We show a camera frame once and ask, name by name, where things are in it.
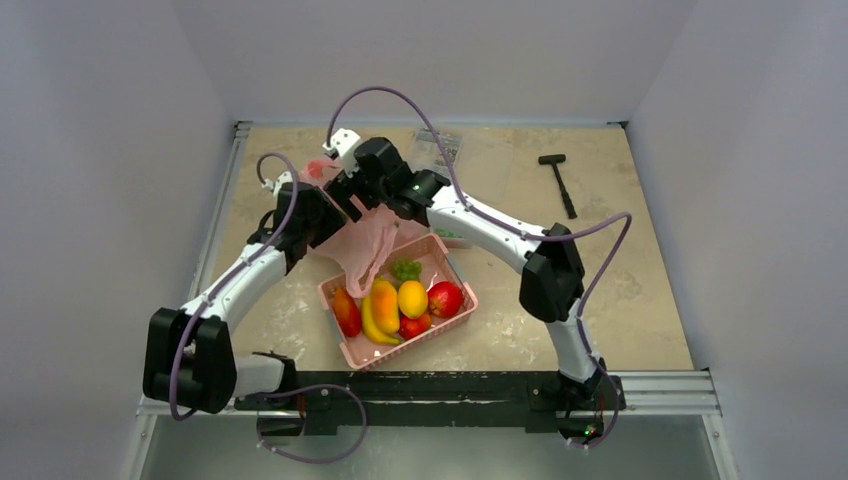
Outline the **pink plastic bag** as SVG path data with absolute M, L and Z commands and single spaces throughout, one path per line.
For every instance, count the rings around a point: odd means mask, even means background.
M 346 220 L 333 237 L 312 250 L 338 263 L 345 288 L 355 299 L 365 297 L 391 252 L 430 233 L 417 222 L 402 220 L 386 206 L 366 211 L 358 222 Z

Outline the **green fake grapes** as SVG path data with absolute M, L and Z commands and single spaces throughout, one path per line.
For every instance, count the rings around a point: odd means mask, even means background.
M 415 260 L 399 258 L 391 263 L 389 271 L 398 282 L 419 281 L 422 265 Z

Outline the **red fake fruit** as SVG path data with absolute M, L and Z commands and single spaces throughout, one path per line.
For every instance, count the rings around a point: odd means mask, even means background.
M 338 287 L 334 290 L 331 308 L 338 327 L 345 337 L 354 338 L 361 333 L 360 309 L 344 287 Z

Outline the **orange yellow fake mango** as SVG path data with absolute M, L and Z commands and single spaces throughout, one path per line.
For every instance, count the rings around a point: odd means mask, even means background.
M 371 309 L 377 328 L 385 334 L 395 334 L 400 328 L 398 293 L 387 280 L 377 279 L 370 291 Z

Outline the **orange fake fruit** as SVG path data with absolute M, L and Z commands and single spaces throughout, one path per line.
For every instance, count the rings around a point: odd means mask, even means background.
M 417 319 L 428 310 L 429 298 L 426 288 L 417 280 L 403 282 L 397 292 L 398 307 L 402 315 Z

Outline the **yellow fake banana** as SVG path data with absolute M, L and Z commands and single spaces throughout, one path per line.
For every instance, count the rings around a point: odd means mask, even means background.
M 390 346 L 401 344 L 401 340 L 395 336 L 400 326 L 397 306 L 388 310 L 381 308 L 376 314 L 372 299 L 368 296 L 362 304 L 362 323 L 363 332 L 371 342 Z

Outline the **red fake apple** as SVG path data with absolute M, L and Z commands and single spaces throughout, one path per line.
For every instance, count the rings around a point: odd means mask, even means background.
M 427 295 L 429 313 L 442 319 L 454 317 L 464 303 L 462 289 L 450 281 L 441 281 L 434 284 L 428 290 Z

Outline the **red orange fake pear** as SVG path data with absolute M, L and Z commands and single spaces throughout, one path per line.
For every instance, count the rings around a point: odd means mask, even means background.
M 426 333 L 431 326 L 432 319 L 428 313 L 424 313 L 418 318 L 402 316 L 397 334 L 404 341 L 408 341 Z

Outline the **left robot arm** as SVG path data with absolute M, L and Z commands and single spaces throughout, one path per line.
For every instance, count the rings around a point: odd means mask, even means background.
M 285 180 L 275 210 L 266 213 L 238 259 L 199 296 L 151 317 L 142 378 L 144 395 L 168 404 L 172 417 L 220 412 L 231 399 L 259 394 L 272 408 L 297 399 L 292 360 L 272 353 L 239 357 L 234 328 L 267 290 L 291 272 L 311 247 L 331 238 L 345 217 L 308 183 Z

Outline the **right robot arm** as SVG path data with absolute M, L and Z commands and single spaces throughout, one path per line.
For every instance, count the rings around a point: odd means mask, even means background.
M 338 168 L 326 192 L 351 220 L 384 206 L 403 220 L 459 234 L 519 274 L 519 303 L 546 325 L 557 359 L 552 395 L 566 410 L 624 407 L 623 389 L 584 322 L 594 285 L 584 281 L 575 234 L 559 223 L 543 228 L 477 203 L 445 176 L 413 170 L 384 137 L 363 139 L 339 130 L 323 149 Z

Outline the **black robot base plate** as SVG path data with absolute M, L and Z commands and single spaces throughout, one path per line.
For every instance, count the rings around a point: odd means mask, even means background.
M 242 397 L 235 407 L 262 415 L 289 411 L 293 428 L 272 434 L 333 435 L 341 426 L 521 428 L 565 438 L 600 437 L 626 408 L 622 382 L 600 374 L 587 384 L 556 371 L 302 371 L 284 383 L 293 397 Z

